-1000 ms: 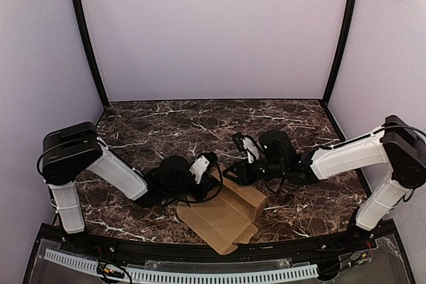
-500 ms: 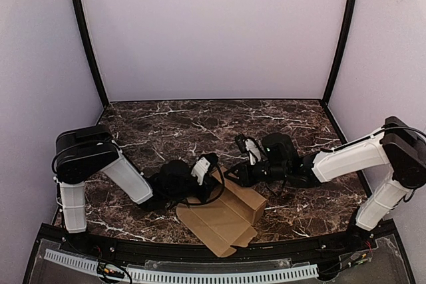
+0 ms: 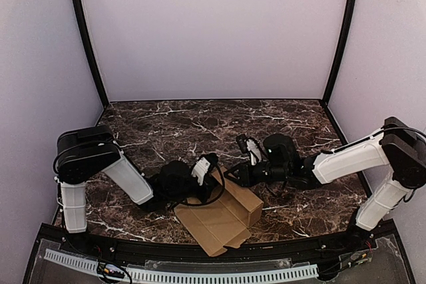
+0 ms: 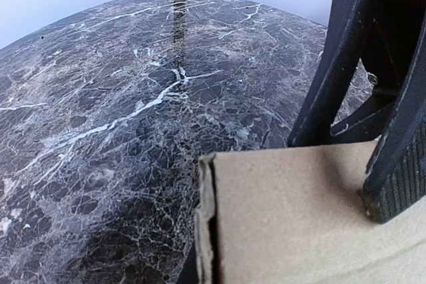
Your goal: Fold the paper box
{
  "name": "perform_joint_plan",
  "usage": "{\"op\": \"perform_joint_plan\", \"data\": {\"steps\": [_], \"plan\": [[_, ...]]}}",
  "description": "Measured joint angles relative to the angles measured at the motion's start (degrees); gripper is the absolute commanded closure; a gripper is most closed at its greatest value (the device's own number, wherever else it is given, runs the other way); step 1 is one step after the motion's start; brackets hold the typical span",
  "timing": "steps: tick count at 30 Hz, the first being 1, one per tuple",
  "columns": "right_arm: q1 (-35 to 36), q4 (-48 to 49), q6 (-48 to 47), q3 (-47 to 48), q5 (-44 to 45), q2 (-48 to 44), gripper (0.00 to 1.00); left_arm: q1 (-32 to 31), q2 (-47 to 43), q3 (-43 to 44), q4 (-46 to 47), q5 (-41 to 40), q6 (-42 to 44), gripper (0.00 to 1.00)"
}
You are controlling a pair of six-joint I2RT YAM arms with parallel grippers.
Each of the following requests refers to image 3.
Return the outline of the brown cardboard paper box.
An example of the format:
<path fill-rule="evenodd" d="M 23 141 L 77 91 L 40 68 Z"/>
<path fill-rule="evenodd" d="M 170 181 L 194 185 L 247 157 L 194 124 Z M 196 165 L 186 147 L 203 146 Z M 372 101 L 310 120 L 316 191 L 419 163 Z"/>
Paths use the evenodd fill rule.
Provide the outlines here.
<path fill-rule="evenodd" d="M 238 249 L 252 234 L 264 202 L 250 189 L 227 180 L 222 197 L 207 206 L 178 205 L 174 213 L 198 245 L 210 257 L 218 257 L 228 248 Z"/>

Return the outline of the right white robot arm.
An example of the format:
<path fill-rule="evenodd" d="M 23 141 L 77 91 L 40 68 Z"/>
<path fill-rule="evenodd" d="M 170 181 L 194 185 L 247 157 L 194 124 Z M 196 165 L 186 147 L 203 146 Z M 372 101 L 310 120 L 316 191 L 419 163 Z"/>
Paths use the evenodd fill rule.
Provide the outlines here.
<path fill-rule="evenodd" d="M 282 182 L 299 190 L 313 190 L 346 175 L 378 166 L 390 166 L 373 195 L 352 215 L 348 233 L 365 234 L 375 229 L 409 192 L 425 185 L 425 135 L 396 117 L 370 135 L 350 144 L 302 158 L 291 137 L 273 134 L 263 148 L 251 137 L 237 137 L 240 150 L 249 155 L 224 172 L 224 177 L 243 187 Z"/>

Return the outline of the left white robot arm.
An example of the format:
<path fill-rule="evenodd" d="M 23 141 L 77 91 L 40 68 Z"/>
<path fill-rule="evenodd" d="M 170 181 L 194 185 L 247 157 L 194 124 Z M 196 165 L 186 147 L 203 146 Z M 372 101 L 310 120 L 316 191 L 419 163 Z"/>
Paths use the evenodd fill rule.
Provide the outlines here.
<path fill-rule="evenodd" d="M 192 166 L 173 160 L 146 178 L 106 125 L 61 134 L 53 161 L 58 203 L 69 233 L 87 230 L 86 184 L 98 173 L 110 178 L 143 211 L 153 212 L 171 203 L 189 207 L 188 198 L 196 198 L 198 207 L 217 202 L 226 190 L 223 176 L 218 180 L 212 177 L 212 171 L 218 168 L 218 156 L 210 153 L 199 157 Z"/>

